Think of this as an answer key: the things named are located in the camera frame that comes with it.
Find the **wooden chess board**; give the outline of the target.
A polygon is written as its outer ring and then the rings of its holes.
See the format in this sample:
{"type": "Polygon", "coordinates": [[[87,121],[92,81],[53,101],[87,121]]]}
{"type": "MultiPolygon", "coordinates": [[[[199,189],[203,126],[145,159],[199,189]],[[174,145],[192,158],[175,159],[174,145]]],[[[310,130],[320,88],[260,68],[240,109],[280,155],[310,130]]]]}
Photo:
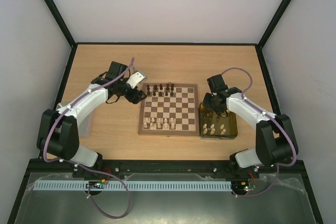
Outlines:
{"type": "Polygon", "coordinates": [[[138,134],[199,136],[198,87],[187,83],[144,83],[138,134]]]}

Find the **yellow tin tray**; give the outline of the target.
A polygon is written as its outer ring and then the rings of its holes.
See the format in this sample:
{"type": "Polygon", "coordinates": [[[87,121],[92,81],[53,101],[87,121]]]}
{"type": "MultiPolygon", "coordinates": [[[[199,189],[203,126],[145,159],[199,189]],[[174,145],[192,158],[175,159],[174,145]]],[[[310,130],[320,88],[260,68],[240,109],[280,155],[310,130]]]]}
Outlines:
{"type": "Polygon", "coordinates": [[[227,110],[221,115],[200,103],[199,136],[200,138],[213,138],[219,140],[232,140],[238,136],[236,114],[227,110]]]}

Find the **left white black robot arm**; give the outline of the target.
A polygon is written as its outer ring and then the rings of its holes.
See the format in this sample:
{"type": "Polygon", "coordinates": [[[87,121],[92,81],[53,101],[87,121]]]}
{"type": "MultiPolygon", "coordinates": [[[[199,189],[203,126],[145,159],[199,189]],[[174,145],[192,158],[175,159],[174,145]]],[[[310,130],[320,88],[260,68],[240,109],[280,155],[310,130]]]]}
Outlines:
{"type": "Polygon", "coordinates": [[[101,104],[108,103],[112,96],[125,97],[138,104],[146,94],[138,85],[146,75],[128,66],[113,61],[108,71],[95,77],[85,91],[73,101],[56,110],[47,109],[41,116],[37,148],[47,163],[68,161],[94,167],[99,154],[80,144],[79,126],[101,104]]]}

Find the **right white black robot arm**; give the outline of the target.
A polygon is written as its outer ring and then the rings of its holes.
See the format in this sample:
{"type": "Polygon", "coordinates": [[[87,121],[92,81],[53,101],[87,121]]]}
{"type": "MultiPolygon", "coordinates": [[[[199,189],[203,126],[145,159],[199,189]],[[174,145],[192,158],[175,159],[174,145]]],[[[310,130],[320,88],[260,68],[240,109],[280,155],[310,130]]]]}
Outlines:
{"type": "Polygon", "coordinates": [[[233,112],[255,130],[255,147],[234,153],[229,158],[229,172],[242,177],[256,166],[292,166],[297,160],[298,145],[289,116],[274,114],[245,96],[237,87],[229,88],[221,74],[207,79],[210,93],[203,99],[204,107],[217,115],[233,112]]]}

